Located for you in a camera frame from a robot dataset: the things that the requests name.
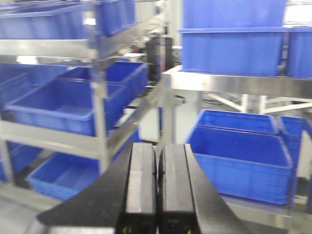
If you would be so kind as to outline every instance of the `blue storage crate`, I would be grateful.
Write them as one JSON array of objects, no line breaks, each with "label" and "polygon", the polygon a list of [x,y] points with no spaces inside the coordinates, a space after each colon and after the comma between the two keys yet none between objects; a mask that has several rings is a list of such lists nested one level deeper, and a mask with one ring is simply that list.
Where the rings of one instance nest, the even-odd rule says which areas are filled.
[{"label": "blue storage crate", "polygon": [[120,150],[114,155],[114,157],[112,158],[112,162],[114,162],[119,157],[119,155],[127,146],[127,144],[133,143],[133,142],[142,142],[142,140],[140,139],[140,135],[139,135],[139,127],[137,127],[134,130],[134,132],[131,134],[129,139],[124,143],[124,145],[120,148]]},{"label": "blue storage crate", "polygon": [[145,90],[148,76],[147,67],[148,64],[142,62],[115,62],[106,68],[108,82],[126,87],[128,93],[126,105]]},{"label": "blue storage crate", "polygon": [[[106,130],[123,115],[124,88],[108,85]],[[94,112],[88,81],[55,80],[6,105],[16,122],[94,136]]]},{"label": "blue storage crate", "polygon": [[98,160],[56,153],[35,169],[26,181],[38,193],[68,200],[98,176]]},{"label": "blue storage crate", "polygon": [[0,39],[85,39],[83,4],[18,8],[0,14]]},{"label": "blue storage crate", "polygon": [[220,193],[287,203],[293,164],[280,137],[194,127],[186,143]]},{"label": "blue storage crate", "polygon": [[4,106],[31,91],[30,77],[25,72],[0,70],[0,111]]},{"label": "blue storage crate", "polygon": [[276,76],[285,28],[180,29],[187,72]]},{"label": "blue storage crate", "polygon": [[126,14],[128,27],[135,25],[137,23],[136,6],[133,0],[126,0]]},{"label": "blue storage crate", "polygon": [[128,27],[125,0],[96,1],[98,30],[105,36],[114,35]]},{"label": "blue storage crate", "polygon": [[183,27],[280,27],[285,6],[286,0],[183,0]]},{"label": "blue storage crate", "polygon": [[286,71],[294,78],[312,78],[312,27],[290,29]]},{"label": "blue storage crate", "polygon": [[[109,84],[123,85],[124,106],[145,90],[147,84],[147,63],[141,62],[115,62],[106,68],[106,80]],[[91,79],[90,68],[77,67],[59,75],[59,78]]]},{"label": "blue storage crate", "polygon": [[292,157],[294,167],[299,163],[301,139],[304,128],[304,120],[297,117],[280,116],[278,124],[281,130],[281,136]]},{"label": "blue storage crate", "polygon": [[201,110],[196,126],[229,129],[277,135],[277,124],[273,116],[237,113],[228,111]]},{"label": "blue storage crate", "polygon": [[27,72],[30,77],[31,86],[36,87],[54,80],[59,74],[67,70],[67,66],[1,63],[0,70]]}]

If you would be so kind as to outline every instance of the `empty blue bin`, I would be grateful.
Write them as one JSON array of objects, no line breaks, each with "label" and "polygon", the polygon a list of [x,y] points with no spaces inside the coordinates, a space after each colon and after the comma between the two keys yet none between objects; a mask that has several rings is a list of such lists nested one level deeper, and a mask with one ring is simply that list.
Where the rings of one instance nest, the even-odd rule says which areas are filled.
[{"label": "empty blue bin", "polygon": [[277,135],[277,124],[273,116],[237,113],[228,111],[201,110],[196,126],[228,129]]},{"label": "empty blue bin", "polygon": [[98,176],[98,160],[56,153],[35,169],[26,181],[38,193],[68,200]]},{"label": "empty blue bin", "polygon": [[18,71],[0,70],[0,111],[4,106],[31,91],[29,74]]},{"label": "empty blue bin", "polygon": [[290,29],[286,71],[294,78],[312,78],[312,27]]},{"label": "empty blue bin", "polygon": [[147,67],[143,62],[115,62],[105,69],[108,82],[126,87],[126,105],[145,90]]},{"label": "empty blue bin", "polygon": [[[147,84],[147,63],[141,62],[115,62],[106,68],[106,80],[108,84],[122,85],[125,88],[123,106],[127,106],[134,98],[145,90]],[[77,67],[59,75],[59,78],[89,79],[91,69]]]},{"label": "empty blue bin", "polygon": [[88,67],[76,67],[60,74],[58,78],[91,80],[91,69]]},{"label": "empty blue bin", "polygon": [[32,87],[45,85],[67,70],[67,66],[1,63],[0,70],[27,72]]},{"label": "empty blue bin", "polygon": [[85,39],[83,4],[49,4],[0,14],[0,39]]},{"label": "empty blue bin", "polygon": [[180,29],[186,72],[276,76],[285,28]]},{"label": "empty blue bin", "polygon": [[128,28],[125,0],[96,1],[98,30],[105,36],[114,35]]},{"label": "empty blue bin", "polygon": [[137,127],[134,132],[131,134],[131,136],[129,137],[129,139],[124,143],[124,145],[119,149],[119,151],[114,155],[114,157],[112,158],[112,162],[114,162],[119,155],[121,154],[121,152],[124,150],[124,148],[127,146],[127,144],[129,143],[133,143],[133,142],[142,142],[142,140],[140,139],[140,135],[139,135],[139,127]]},{"label": "empty blue bin", "polygon": [[[106,130],[123,115],[124,88],[108,86],[105,99]],[[94,136],[94,111],[90,82],[55,80],[8,103],[16,122],[60,131]]]},{"label": "empty blue bin", "polygon": [[304,120],[297,117],[278,117],[278,125],[281,130],[281,136],[292,157],[294,167],[297,168],[299,163],[300,147],[302,133],[304,129]]},{"label": "empty blue bin", "polygon": [[183,0],[183,27],[280,27],[285,6],[286,0]]},{"label": "empty blue bin", "polygon": [[127,22],[128,27],[136,24],[136,6],[133,0],[126,0],[126,13],[127,13]]},{"label": "empty blue bin", "polygon": [[186,143],[220,193],[287,203],[293,164],[280,137],[194,127]]}]

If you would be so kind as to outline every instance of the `metal shelving rack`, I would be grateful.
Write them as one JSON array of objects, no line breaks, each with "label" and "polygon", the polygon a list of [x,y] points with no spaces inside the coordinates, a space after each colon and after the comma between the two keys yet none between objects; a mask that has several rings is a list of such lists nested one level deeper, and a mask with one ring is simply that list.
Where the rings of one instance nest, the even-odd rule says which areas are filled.
[{"label": "metal shelving rack", "polygon": [[[289,77],[224,76],[181,71],[182,66],[162,73],[164,92],[170,96],[173,90],[199,92],[252,94],[274,97],[312,98],[312,80]],[[167,140],[175,142],[175,106],[164,106],[164,129]],[[289,230],[293,210],[287,206],[275,206],[248,199],[223,197],[234,213],[241,219],[271,227]],[[312,230],[311,220],[302,220],[302,229]]]},{"label": "metal shelving rack", "polygon": [[103,37],[96,33],[93,0],[86,0],[83,12],[84,24],[89,31],[88,39],[60,40],[0,40],[0,60],[11,56],[35,56],[48,58],[49,62],[83,61],[92,68],[91,87],[95,111],[96,136],[45,129],[19,123],[0,120],[0,146],[4,159],[4,170],[9,182],[14,182],[10,155],[6,141],[36,146],[52,151],[78,156],[97,158],[103,172],[110,164],[112,156],[120,149],[131,135],[144,114],[153,107],[160,96],[161,82],[142,100],[137,110],[125,123],[106,137],[103,99],[106,98],[106,81],[103,69],[134,48],[153,34],[162,34],[164,15],[159,13],[146,22],[124,30],[114,36]]}]

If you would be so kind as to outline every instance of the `floor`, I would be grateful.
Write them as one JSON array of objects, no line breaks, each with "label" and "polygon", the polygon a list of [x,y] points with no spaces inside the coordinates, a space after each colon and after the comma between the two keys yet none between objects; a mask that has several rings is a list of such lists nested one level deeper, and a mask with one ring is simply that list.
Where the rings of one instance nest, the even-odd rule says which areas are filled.
[{"label": "floor", "polygon": [[[177,95],[185,97],[185,104],[181,103],[181,99],[177,98],[177,119],[176,119],[176,142],[183,143],[193,127],[194,121],[198,114],[197,92],[179,91]],[[218,103],[205,104],[204,108],[231,110],[230,108],[219,105]],[[143,119],[140,125],[140,134],[142,138],[157,139],[158,123],[157,109],[152,109]],[[41,210],[33,209],[25,205],[21,205],[15,201],[0,197],[0,234],[23,234],[27,226],[32,222],[34,217]],[[290,234],[301,234],[300,226],[302,225],[302,212],[295,212],[293,219],[293,231]],[[284,234],[285,230],[273,229],[263,225],[246,222],[246,225],[254,232],[254,234]]]}]

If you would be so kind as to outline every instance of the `black machine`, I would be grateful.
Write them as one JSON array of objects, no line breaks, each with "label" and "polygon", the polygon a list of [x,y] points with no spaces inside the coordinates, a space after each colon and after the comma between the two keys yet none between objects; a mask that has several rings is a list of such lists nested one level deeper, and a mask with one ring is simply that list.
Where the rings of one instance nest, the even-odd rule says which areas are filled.
[{"label": "black machine", "polygon": [[251,234],[200,169],[190,145],[129,144],[87,189],[37,216],[27,234]]}]

